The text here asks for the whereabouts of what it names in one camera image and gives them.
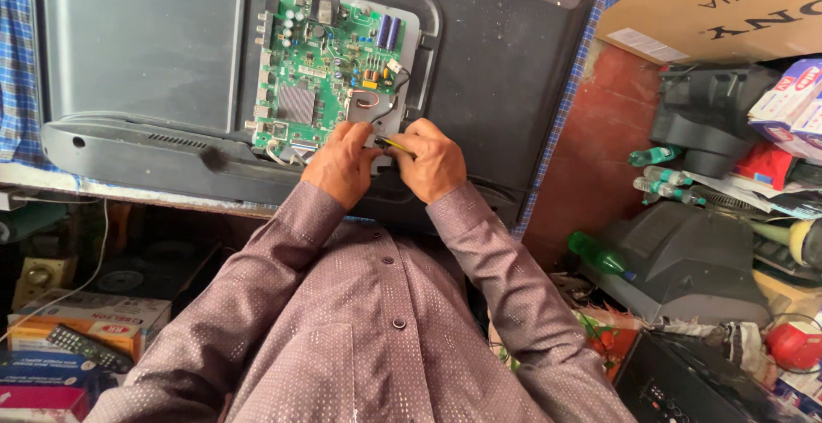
vent slot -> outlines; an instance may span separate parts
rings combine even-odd
[[[202,143],[198,141],[191,141],[188,139],[180,139],[179,137],[172,137],[172,136],[165,136],[163,134],[151,134],[149,139],[153,141],[159,141],[164,143],[173,143],[177,145],[184,145],[184,146],[193,146],[194,148],[206,148],[208,146],[207,143]]]

green circuit board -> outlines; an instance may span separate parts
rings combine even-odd
[[[382,17],[339,0],[265,1],[254,147],[316,150],[348,118],[353,95],[373,100],[353,91],[394,93],[406,23]]]

plaid cloth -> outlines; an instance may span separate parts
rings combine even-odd
[[[582,77],[588,49],[602,11],[619,0],[594,0],[591,16],[577,50],[570,79],[562,96],[559,112],[548,139],[542,163],[533,182],[539,190],[551,154],[557,146],[562,127]],[[0,0],[0,161],[13,161],[42,170],[59,171],[43,155],[37,121],[36,68],[31,28],[30,0]],[[511,235],[521,239],[531,218],[537,192],[531,193],[519,226]]]

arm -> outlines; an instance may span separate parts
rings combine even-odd
[[[371,161],[380,153],[362,150],[370,126],[341,123],[334,130],[274,217],[163,329],[124,386],[100,397],[88,421],[217,419],[249,350],[370,185]]]
[[[519,381],[534,401],[557,421],[634,421],[556,287],[466,183],[457,145],[426,120],[391,139],[417,155],[415,161],[390,151],[403,180],[428,203],[440,237],[485,295],[494,326],[522,364]]]

capacitor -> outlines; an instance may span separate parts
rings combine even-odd
[[[391,17],[383,15],[376,27],[376,47],[384,48],[388,44],[388,32],[391,25]]]
[[[394,50],[394,48],[396,48],[397,38],[399,38],[399,25],[401,25],[402,22],[402,20],[396,17],[391,19],[391,30],[388,32],[388,45],[385,49]]]

